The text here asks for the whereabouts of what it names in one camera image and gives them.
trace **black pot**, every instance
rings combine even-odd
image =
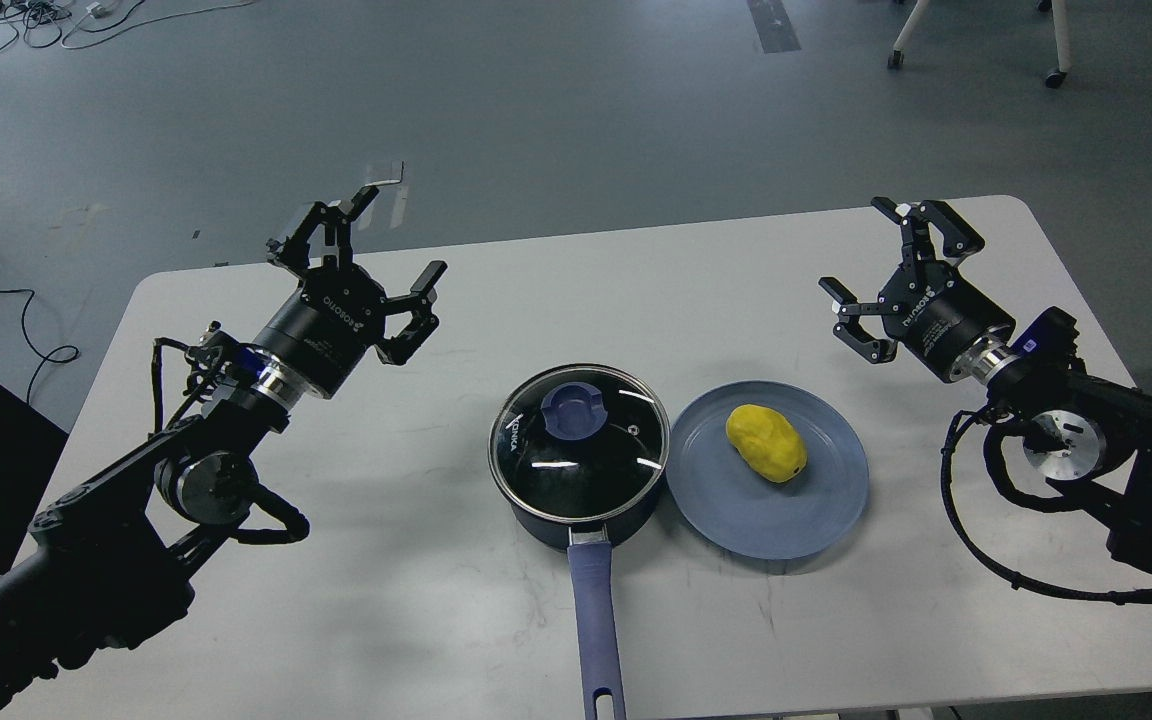
[[[612,546],[652,515],[669,422],[652,389],[605,365],[563,365],[523,382],[492,429],[492,473],[529,533],[567,551],[576,594],[585,718],[608,696],[626,719],[612,615]]]

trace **plate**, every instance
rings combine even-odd
[[[763,479],[727,441],[727,415],[771,407],[803,435],[808,465],[786,484]],[[797,560],[847,535],[869,499],[869,463],[838,410],[782,382],[727,384],[700,395],[673,424],[666,482],[700,535],[741,555]]]

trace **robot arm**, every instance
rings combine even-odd
[[[1075,320],[1059,306],[1044,311],[1009,343],[1015,320],[958,273],[961,262],[983,250],[984,241],[945,202],[896,205],[876,197],[873,205],[900,225],[901,263],[874,304],[861,304],[835,278],[820,278],[836,304],[835,336],[870,363],[895,359],[897,344],[903,344],[942,382],[972,377],[984,384],[988,404],[973,419],[991,425],[984,460],[1001,495],[1038,511],[1087,511],[1111,530],[1106,546],[1112,558],[1152,574],[1152,397],[1089,376],[1076,355]],[[943,234],[945,259],[937,259],[930,225]],[[861,327],[864,314],[881,316],[887,338],[870,336]],[[952,425],[942,487],[955,529],[982,559],[961,530],[948,495],[948,457],[965,429]],[[1030,465],[1059,497],[1029,495],[1011,484],[1001,448],[1013,437],[1021,438]],[[1124,492],[1094,482],[1132,455]],[[1020,582],[1018,573],[991,569],[1015,588],[1043,592],[1041,583]],[[1130,597],[1100,594],[1083,598],[1122,602]]]
[[[385,295],[353,264],[349,225],[376,192],[365,185],[353,200],[317,202],[291,236],[271,241],[271,263],[300,285],[255,342],[237,342],[219,323],[194,347],[156,342],[156,372],[164,344],[183,348],[195,365],[185,404],[161,427],[156,378],[154,434],[32,521],[37,552],[0,578],[0,708],[33,679],[53,679],[56,664],[76,669],[101,647],[136,649],[184,617],[189,578],[229,539],[306,537],[305,516],[260,484],[248,456],[271,430],[287,427],[303,395],[332,397],[369,347],[384,363],[403,364],[438,325],[442,262],[402,297]],[[311,268],[308,241],[319,227],[338,255]],[[386,338],[385,318],[399,313],[412,319]],[[183,416],[200,400],[200,414]],[[152,488],[197,524],[172,546],[146,520]],[[283,528],[242,528],[252,506]]]

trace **lid rim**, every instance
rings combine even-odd
[[[652,471],[652,478],[649,478],[647,482],[643,483],[643,488],[639,488],[639,492],[634,493],[634,497],[631,497],[630,500],[627,500],[622,505],[617,506],[616,509],[599,511],[598,515],[585,516],[585,518],[564,518],[564,516],[554,515],[552,511],[540,510],[538,507],[522,500],[522,498],[517,497],[517,493],[513,492],[513,488],[509,487],[509,483],[505,479],[505,475],[502,473],[502,470],[500,470],[500,464],[495,456],[497,433],[502,427],[502,420],[505,419],[506,410],[509,409],[509,406],[511,406],[513,402],[522,395],[522,393],[535,387],[537,382],[544,381],[544,379],[559,373],[571,372],[573,370],[594,370],[594,372],[612,374],[617,379],[621,379],[621,381],[626,381],[635,388],[643,391],[643,395],[649,396],[650,400],[652,400],[652,406],[655,409],[655,415],[660,420],[660,429],[662,430],[662,433],[660,433],[662,434],[662,441],[660,442],[660,468]],[[492,478],[495,480],[497,488],[499,488],[500,493],[506,497],[506,500],[517,507],[518,510],[531,515],[532,518],[547,520],[550,523],[558,523],[561,525],[602,523],[605,520],[616,518],[617,516],[626,514],[626,511],[634,509],[636,505],[643,502],[644,498],[649,497],[653,488],[662,482],[664,473],[666,473],[667,461],[669,458],[670,434],[669,416],[664,410],[662,402],[660,402],[660,399],[654,392],[652,392],[652,388],[649,388],[645,382],[641,381],[639,378],[628,374],[624,370],[612,367],[612,365],[602,365],[598,363],[571,363],[567,365],[558,365],[548,370],[543,370],[543,372],[536,373],[531,378],[526,379],[526,381],[522,382],[517,388],[515,388],[514,392],[509,393],[509,396],[500,406],[500,410],[497,411],[497,419],[492,423],[492,433],[488,434],[488,468],[492,470]]]

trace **floor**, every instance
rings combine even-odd
[[[1152,3],[1071,0],[1053,91],[1051,20],[1028,0],[934,5],[900,71],[884,59],[910,3],[785,0],[768,28],[767,1],[259,1],[92,50],[10,47],[0,287],[36,288],[44,351],[82,348],[33,404],[73,426],[142,278],[260,262],[303,202],[396,160],[404,190],[361,250],[1014,195],[1152,392]],[[764,53],[755,17],[799,48]],[[20,395],[22,301],[0,296],[0,382]],[[1139,697],[961,712],[1152,717]]]

